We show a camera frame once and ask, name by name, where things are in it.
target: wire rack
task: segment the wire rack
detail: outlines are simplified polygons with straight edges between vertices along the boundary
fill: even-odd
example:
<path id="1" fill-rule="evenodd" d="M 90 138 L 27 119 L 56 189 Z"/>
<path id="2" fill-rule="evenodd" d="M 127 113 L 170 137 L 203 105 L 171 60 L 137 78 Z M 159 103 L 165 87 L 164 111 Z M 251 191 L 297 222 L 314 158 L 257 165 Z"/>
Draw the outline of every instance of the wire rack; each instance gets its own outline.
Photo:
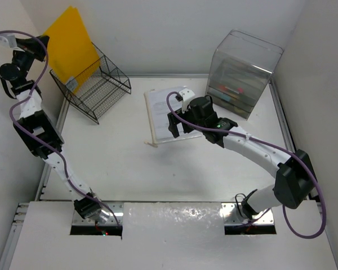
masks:
<path id="1" fill-rule="evenodd" d="M 99 59 L 75 78 L 63 83 L 53 70 L 50 75 L 66 100 L 99 124 L 99 117 L 126 93 L 131 94 L 131 84 L 129 78 L 101 50 L 94 47 Z"/>

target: plastic storage container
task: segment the plastic storage container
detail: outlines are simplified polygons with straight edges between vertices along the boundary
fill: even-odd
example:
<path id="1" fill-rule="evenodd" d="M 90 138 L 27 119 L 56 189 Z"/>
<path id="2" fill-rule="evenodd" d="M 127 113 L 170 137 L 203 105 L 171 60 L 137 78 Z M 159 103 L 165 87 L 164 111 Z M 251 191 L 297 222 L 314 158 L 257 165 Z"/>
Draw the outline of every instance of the plastic storage container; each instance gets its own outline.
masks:
<path id="1" fill-rule="evenodd" d="M 248 119 L 282 53 L 277 45 L 232 30 L 213 55 L 206 94 L 215 104 Z"/>

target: yellow folder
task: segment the yellow folder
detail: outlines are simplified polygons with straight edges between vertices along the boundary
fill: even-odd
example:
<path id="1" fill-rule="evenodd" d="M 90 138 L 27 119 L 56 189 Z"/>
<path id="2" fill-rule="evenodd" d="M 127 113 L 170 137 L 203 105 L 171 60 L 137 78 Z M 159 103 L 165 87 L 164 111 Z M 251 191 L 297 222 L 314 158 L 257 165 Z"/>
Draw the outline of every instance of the yellow folder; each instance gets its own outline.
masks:
<path id="1" fill-rule="evenodd" d="M 72 89 L 76 93 L 100 66 L 99 55 L 91 43 L 78 10 L 68 7 L 44 35 L 50 37 L 49 65 L 63 84 L 76 77 L 77 86 Z"/>

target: black wire dish rack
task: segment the black wire dish rack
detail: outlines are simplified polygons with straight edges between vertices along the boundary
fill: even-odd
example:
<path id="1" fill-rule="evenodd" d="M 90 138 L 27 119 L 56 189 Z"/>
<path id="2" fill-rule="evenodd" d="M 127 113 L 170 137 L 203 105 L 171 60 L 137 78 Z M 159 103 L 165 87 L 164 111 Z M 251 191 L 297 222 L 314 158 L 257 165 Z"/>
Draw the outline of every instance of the black wire dish rack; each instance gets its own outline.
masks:
<path id="1" fill-rule="evenodd" d="M 75 78 L 63 83 L 53 70 L 50 70 L 50 75 L 66 100 L 99 124 L 99 117 L 126 93 L 131 94 L 131 84 L 129 78 L 101 50 L 94 47 L 99 59 Z"/>

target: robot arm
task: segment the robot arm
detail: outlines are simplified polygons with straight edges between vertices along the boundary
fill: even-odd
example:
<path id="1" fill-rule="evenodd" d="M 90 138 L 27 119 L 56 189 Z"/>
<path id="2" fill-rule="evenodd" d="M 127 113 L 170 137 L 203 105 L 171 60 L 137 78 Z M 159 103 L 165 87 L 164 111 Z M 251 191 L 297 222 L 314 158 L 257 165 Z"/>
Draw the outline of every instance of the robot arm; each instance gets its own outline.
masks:
<path id="1" fill-rule="evenodd" d="M 195 129 L 201 131 L 211 143 L 245 156 L 264 168 L 275 179 L 274 184 L 261 190 L 253 190 L 242 201 L 241 212 L 247 218 L 252 219 L 252 216 L 259 212 L 279 205 L 296 209 L 314 188 L 304 169 L 287 153 L 250 140 L 251 135 L 236 122 L 228 118 L 218 118 L 210 96 L 195 98 L 193 91 L 184 89 L 179 92 L 176 99 L 182 102 L 182 108 L 175 113 L 197 127 L 181 122 L 170 112 L 168 129 L 175 138 L 179 136 L 177 129 L 179 123 L 183 125 L 184 133 L 190 133 Z M 206 131 L 200 127 L 220 131 Z M 246 137 L 238 137 L 223 131 L 245 134 Z M 295 155 L 313 172 L 307 153 L 298 150 Z"/>
<path id="2" fill-rule="evenodd" d="M 47 47 L 48 36 L 37 38 Z M 20 104 L 21 113 L 17 122 L 33 136 L 49 144 L 65 158 L 64 140 L 41 108 L 41 92 L 37 86 L 32 90 L 35 81 L 27 81 L 26 79 L 33 61 L 35 59 L 39 61 L 45 60 L 45 51 L 33 38 L 17 39 L 11 33 L 0 34 L 0 44 L 14 50 L 12 62 L 3 64 L 0 67 L 0 80 L 6 94 L 11 98 L 18 99 L 19 102 L 25 101 L 30 96 L 27 101 Z M 8 90 L 7 81 L 12 86 L 12 93 Z M 30 152 L 34 156 L 40 157 L 58 173 L 72 196 L 75 210 L 82 218 L 91 218 L 95 221 L 107 218 L 108 213 L 102 211 L 101 206 L 103 203 L 96 197 L 90 187 L 73 173 L 68 162 L 66 162 L 65 171 L 64 160 L 57 152 L 42 145 L 16 125 L 14 125 L 14 128 Z"/>

